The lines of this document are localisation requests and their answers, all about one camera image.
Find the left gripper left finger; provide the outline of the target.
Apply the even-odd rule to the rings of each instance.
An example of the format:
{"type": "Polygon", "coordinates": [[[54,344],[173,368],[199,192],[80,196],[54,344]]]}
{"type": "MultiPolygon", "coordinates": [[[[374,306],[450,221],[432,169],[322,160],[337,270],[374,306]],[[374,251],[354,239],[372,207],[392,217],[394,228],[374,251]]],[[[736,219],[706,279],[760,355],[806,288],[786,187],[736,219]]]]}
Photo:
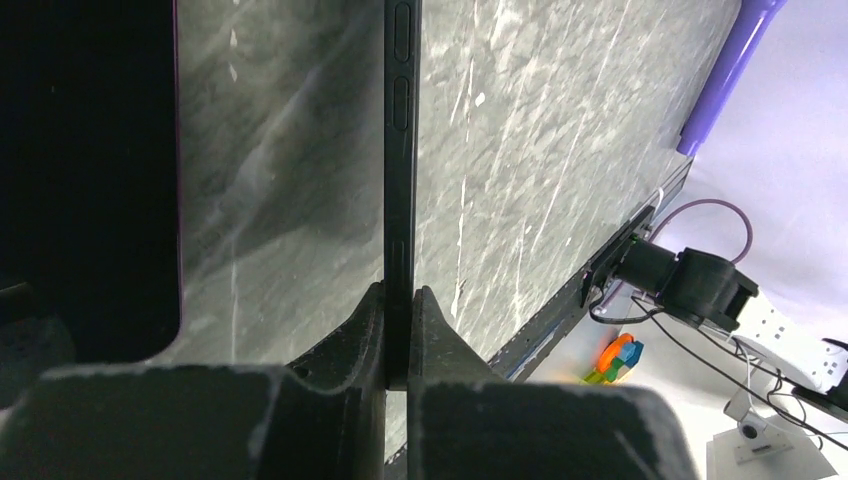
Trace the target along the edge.
{"type": "Polygon", "coordinates": [[[47,371],[1,430],[5,479],[378,479],[384,288],[295,361],[47,371]]]}

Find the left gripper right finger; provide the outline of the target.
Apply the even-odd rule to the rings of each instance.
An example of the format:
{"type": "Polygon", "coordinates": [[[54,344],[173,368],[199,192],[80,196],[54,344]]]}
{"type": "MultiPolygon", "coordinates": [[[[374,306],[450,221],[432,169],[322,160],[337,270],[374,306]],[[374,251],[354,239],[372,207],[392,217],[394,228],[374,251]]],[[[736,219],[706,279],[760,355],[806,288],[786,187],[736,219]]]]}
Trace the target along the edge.
{"type": "Polygon", "coordinates": [[[411,479],[694,479],[670,405],[628,386],[508,382],[453,330],[428,287],[413,300],[411,479]]]}

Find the black smartphone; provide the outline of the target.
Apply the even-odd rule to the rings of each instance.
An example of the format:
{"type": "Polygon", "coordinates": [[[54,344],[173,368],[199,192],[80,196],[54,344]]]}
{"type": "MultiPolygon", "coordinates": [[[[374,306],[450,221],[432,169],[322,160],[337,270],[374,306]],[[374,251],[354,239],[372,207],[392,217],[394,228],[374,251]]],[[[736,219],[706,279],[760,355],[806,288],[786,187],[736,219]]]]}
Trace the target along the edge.
{"type": "Polygon", "coordinates": [[[384,3],[386,388],[407,388],[414,296],[422,3],[384,3]]]}
{"type": "Polygon", "coordinates": [[[82,362],[135,362],[180,327],[176,7],[1,5],[1,271],[82,362]]]}

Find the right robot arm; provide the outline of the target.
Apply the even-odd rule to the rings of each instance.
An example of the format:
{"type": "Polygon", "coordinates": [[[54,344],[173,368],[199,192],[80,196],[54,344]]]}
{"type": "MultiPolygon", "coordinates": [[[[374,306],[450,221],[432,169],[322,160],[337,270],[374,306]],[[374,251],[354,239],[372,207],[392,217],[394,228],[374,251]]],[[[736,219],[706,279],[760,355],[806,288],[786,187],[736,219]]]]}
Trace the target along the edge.
{"type": "Polygon", "coordinates": [[[846,342],[805,331],[731,261],[634,240],[612,275],[645,293],[657,312],[728,339],[740,352],[780,371],[801,399],[846,420],[846,342]]]}

